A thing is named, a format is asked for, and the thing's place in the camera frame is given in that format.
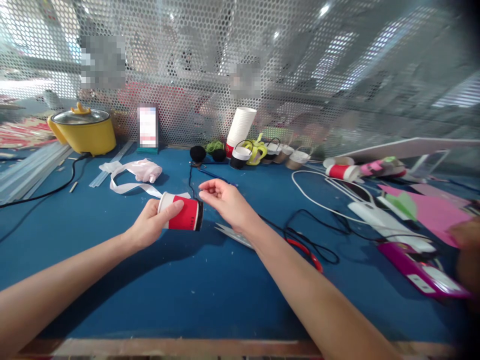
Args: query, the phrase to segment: white board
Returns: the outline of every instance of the white board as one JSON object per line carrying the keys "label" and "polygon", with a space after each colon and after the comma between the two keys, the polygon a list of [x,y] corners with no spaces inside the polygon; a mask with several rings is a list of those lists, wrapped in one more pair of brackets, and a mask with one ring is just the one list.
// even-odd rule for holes
{"label": "white board", "polygon": [[383,145],[367,147],[337,156],[348,156],[353,158],[355,162],[368,163],[389,156],[395,156],[397,159],[406,159],[425,154],[432,154],[437,150],[477,146],[480,146],[480,140],[413,137],[410,139],[389,142]]}

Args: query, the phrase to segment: stack of white paper cups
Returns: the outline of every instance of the stack of white paper cups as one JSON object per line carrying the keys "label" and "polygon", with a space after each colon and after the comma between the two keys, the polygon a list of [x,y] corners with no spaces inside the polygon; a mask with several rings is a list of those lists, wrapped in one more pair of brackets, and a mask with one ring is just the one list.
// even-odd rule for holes
{"label": "stack of white paper cups", "polygon": [[230,132],[226,138],[226,157],[232,157],[232,151],[239,142],[245,140],[254,122],[257,110],[249,107],[237,107],[233,122],[230,126]]}

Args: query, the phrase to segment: pink paper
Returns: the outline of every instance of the pink paper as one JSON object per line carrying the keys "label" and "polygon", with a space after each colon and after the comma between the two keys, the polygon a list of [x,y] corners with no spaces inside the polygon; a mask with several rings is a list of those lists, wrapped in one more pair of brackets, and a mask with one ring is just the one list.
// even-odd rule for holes
{"label": "pink paper", "polygon": [[447,230],[455,224],[470,220],[470,215],[441,197],[419,195],[391,186],[378,186],[387,194],[395,197],[403,192],[407,193],[416,204],[418,221],[445,244],[454,248],[459,247]]}
{"label": "pink paper", "polygon": [[434,198],[440,198],[440,199],[445,199],[455,205],[457,208],[464,208],[467,205],[470,204],[470,201],[455,196],[449,192],[437,189],[434,186],[428,185],[428,184],[415,184],[415,185],[410,185],[411,188],[417,190],[419,193],[426,195],[426,196],[431,196]]}

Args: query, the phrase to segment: yellow electric cooker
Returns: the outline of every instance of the yellow electric cooker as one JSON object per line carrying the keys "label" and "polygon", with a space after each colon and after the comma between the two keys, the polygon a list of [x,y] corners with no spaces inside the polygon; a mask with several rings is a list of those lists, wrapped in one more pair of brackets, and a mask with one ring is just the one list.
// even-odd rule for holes
{"label": "yellow electric cooker", "polygon": [[84,108],[80,102],[48,118],[48,126],[61,144],[68,143],[77,153],[103,155],[117,145],[110,114],[102,110]]}

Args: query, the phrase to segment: person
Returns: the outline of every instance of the person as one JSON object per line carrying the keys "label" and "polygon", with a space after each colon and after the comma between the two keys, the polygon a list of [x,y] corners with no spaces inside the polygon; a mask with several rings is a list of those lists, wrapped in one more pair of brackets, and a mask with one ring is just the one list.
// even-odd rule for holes
{"label": "person", "polygon": [[[236,187],[212,179],[199,188],[200,198],[250,241],[326,359],[400,359],[360,311],[262,221]],[[157,213],[158,204],[157,199],[149,200],[125,233],[1,291],[0,359],[14,356],[101,277],[153,244],[183,207],[183,201],[176,201]]]}

